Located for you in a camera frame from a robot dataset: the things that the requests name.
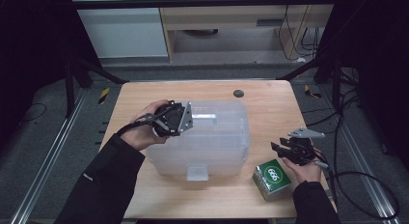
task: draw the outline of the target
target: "wooden table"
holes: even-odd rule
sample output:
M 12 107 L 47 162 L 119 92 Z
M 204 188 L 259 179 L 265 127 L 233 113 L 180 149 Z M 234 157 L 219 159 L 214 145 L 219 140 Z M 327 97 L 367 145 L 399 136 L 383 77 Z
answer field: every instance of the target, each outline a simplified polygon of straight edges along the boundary
M 243 98 L 233 91 L 242 90 Z M 255 167 L 277 158 L 270 142 L 300 126 L 303 117 L 287 81 L 167 81 L 123 85 L 103 143 L 130 118 L 159 99 L 241 100 L 247 106 L 250 155 L 238 175 L 210 175 L 207 182 L 188 182 L 184 175 L 159 175 L 146 159 L 125 218 L 281 218 L 295 217 L 293 173 L 279 159 L 292 185 L 272 202 L 265 202 L 253 182 Z

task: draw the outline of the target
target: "black sleeve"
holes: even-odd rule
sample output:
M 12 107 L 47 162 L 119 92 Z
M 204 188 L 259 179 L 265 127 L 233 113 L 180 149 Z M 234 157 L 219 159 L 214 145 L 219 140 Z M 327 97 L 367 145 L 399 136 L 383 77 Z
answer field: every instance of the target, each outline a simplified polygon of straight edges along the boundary
M 294 190 L 293 199 L 297 210 L 296 224 L 341 224 L 320 182 L 300 183 Z
M 114 134 L 76 182 L 55 223 L 121 223 L 144 159 Z

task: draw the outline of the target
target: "translucent plastic box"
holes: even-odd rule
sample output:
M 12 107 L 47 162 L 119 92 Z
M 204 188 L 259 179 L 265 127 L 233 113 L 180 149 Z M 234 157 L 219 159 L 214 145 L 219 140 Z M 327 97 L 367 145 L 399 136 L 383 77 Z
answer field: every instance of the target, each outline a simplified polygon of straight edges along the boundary
M 158 173 L 186 175 L 189 181 L 240 173 L 250 145 L 245 105 L 238 100 L 192 100 L 191 106 L 191 129 L 147 148 Z

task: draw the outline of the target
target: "green box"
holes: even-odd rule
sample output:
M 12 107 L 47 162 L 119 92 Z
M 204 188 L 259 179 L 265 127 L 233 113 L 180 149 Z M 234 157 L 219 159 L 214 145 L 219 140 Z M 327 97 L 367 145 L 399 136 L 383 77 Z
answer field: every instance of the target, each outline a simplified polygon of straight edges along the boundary
M 266 201 L 291 184 L 291 180 L 277 159 L 257 166 L 253 180 Z

